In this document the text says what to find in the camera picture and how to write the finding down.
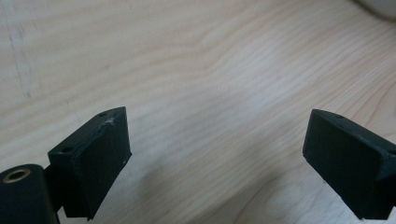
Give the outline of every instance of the mounting hole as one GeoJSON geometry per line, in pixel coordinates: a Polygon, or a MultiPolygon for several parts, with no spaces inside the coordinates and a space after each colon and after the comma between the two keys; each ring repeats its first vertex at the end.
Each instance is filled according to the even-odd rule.
{"type": "Polygon", "coordinates": [[[6,177],[4,177],[4,179],[3,179],[3,182],[6,184],[11,184],[11,183],[14,183],[14,182],[24,179],[29,174],[30,174],[29,169],[15,170],[15,171],[9,173],[8,175],[6,175],[6,177]]]}
{"type": "Polygon", "coordinates": [[[73,151],[73,150],[74,150],[74,149],[73,149],[72,147],[65,147],[65,148],[62,149],[62,153],[71,152],[71,151],[73,151]]]}

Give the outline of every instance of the light wood surface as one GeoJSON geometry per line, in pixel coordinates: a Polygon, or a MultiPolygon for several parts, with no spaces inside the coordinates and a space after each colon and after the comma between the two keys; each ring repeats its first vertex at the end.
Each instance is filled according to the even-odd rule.
{"type": "Polygon", "coordinates": [[[352,1],[1,0],[1,171],[127,107],[90,223],[361,223],[302,156],[309,114],[395,143],[395,99],[396,25],[352,1]]]}

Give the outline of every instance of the black plastic part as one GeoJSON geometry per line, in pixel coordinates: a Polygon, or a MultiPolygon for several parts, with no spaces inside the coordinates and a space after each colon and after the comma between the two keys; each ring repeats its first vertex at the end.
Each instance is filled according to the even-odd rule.
{"type": "Polygon", "coordinates": [[[11,168],[0,174],[0,181],[0,223],[58,223],[41,166],[11,168]]]}
{"type": "Polygon", "coordinates": [[[387,219],[396,202],[396,146],[334,113],[313,110],[309,164],[360,219],[387,219]]]}
{"type": "Polygon", "coordinates": [[[93,218],[131,155],[125,107],[93,117],[49,152],[48,176],[63,196],[54,203],[68,217],[93,218]]]}
{"type": "Polygon", "coordinates": [[[63,206],[63,193],[60,191],[60,183],[62,177],[54,172],[52,166],[48,166],[44,170],[44,175],[47,180],[47,188],[49,191],[50,201],[52,204],[52,208],[55,212],[59,211],[63,206]]]}

